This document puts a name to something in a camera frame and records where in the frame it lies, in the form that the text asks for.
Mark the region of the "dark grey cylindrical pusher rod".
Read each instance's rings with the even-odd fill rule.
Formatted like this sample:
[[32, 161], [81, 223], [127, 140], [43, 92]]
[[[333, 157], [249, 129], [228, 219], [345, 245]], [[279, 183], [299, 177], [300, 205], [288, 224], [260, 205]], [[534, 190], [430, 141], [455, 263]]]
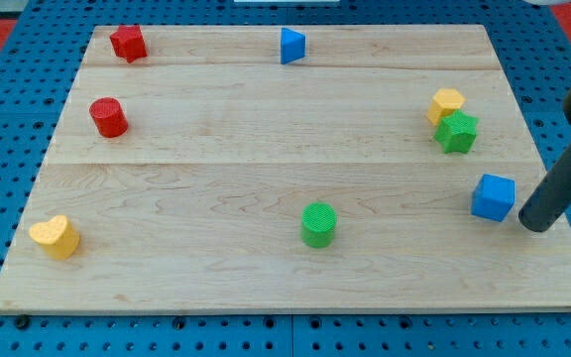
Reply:
[[547, 231], [571, 204], [571, 143], [518, 213], [533, 232]]

